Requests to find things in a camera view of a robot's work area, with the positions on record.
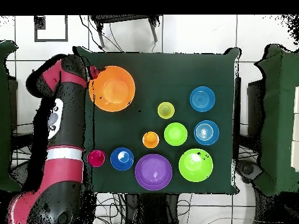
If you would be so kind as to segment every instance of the silver band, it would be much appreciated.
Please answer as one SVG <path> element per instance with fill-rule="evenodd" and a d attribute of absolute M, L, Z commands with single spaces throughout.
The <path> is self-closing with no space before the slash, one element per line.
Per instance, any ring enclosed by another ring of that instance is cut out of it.
<path fill-rule="evenodd" d="M 48 150 L 47 160 L 67 158 L 82 161 L 82 151 L 73 148 L 54 148 Z"/>

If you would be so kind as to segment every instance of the plastic bowl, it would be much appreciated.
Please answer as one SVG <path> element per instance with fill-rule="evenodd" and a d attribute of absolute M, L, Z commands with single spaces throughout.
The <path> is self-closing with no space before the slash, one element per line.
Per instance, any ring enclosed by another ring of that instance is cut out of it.
<path fill-rule="evenodd" d="M 203 149 L 189 149 L 180 157 L 179 170 L 186 180 L 201 182 L 211 175 L 213 160 Z"/>
<path fill-rule="evenodd" d="M 182 145 L 187 140 L 187 129 L 178 122 L 173 122 L 164 130 L 164 138 L 166 142 L 172 146 Z"/>
<path fill-rule="evenodd" d="M 172 167 L 170 162 L 161 155 L 145 155 L 137 162 L 135 177 L 143 188 L 150 191 L 160 190 L 171 181 Z"/>
<path fill-rule="evenodd" d="M 210 120 L 199 122 L 194 128 L 194 137 L 202 145 L 214 144 L 218 140 L 219 134 L 217 124 Z"/>
<path fill-rule="evenodd" d="M 170 102 L 162 102 L 158 106 L 158 114 L 165 120 L 171 118 L 175 113 L 175 107 Z"/>
<path fill-rule="evenodd" d="M 159 144 L 159 136 L 153 131 L 149 131 L 143 135 L 142 142 L 145 147 L 152 149 Z"/>
<path fill-rule="evenodd" d="M 127 148 L 117 148 L 111 153 L 110 162 L 115 169 L 126 171 L 133 165 L 134 156 Z"/>
<path fill-rule="evenodd" d="M 93 167 L 101 166 L 105 161 L 105 153 L 102 150 L 92 150 L 87 155 L 88 163 Z"/>
<path fill-rule="evenodd" d="M 197 87 L 190 95 L 190 104 L 196 111 L 209 111 L 215 104 L 215 94 L 209 87 Z"/>
<path fill-rule="evenodd" d="M 89 97 L 104 111 L 121 111 L 130 105 L 135 95 L 133 77 L 118 66 L 107 66 L 89 82 Z"/>

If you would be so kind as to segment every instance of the chair leg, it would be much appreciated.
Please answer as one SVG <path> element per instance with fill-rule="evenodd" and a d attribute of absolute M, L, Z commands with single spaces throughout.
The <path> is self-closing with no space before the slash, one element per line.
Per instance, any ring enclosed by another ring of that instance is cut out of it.
<path fill-rule="evenodd" d="M 155 40 L 155 42 L 158 42 L 157 34 L 156 34 L 156 31 L 155 31 L 155 27 L 157 25 L 156 21 L 152 21 L 150 18 L 148 18 L 148 22 L 150 23 L 149 25 L 151 26 L 152 35 L 154 37 L 154 40 Z"/>
<path fill-rule="evenodd" d="M 103 30 L 103 24 L 96 22 L 96 29 L 98 31 L 99 34 L 99 38 L 100 38 L 100 45 L 102 48 L 105 47 L 104 41 L 103 41 L 103 36 L 102 36 L 102 30 Z"/>

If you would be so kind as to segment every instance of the large orange bowl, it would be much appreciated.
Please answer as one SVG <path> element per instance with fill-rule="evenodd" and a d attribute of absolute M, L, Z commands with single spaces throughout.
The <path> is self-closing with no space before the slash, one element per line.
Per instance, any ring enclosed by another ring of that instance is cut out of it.
<path fill-rule="evenodd" d="M 89 82 L 89 96 L 104 111 L 121 111 L 131 104 L 135 95 L 133 77 L 118 66 L 107 66 Z"/>

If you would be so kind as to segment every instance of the pink cup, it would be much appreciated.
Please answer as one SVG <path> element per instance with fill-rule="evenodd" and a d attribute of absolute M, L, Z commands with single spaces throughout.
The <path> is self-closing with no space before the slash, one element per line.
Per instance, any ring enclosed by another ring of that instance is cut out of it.
<path fill-rule="evenodd" d="M 88 163 L 93 167 L 101 166 L 105 161 L 105 153 L 102 150 L 93 150 L 87 156 Z"/>

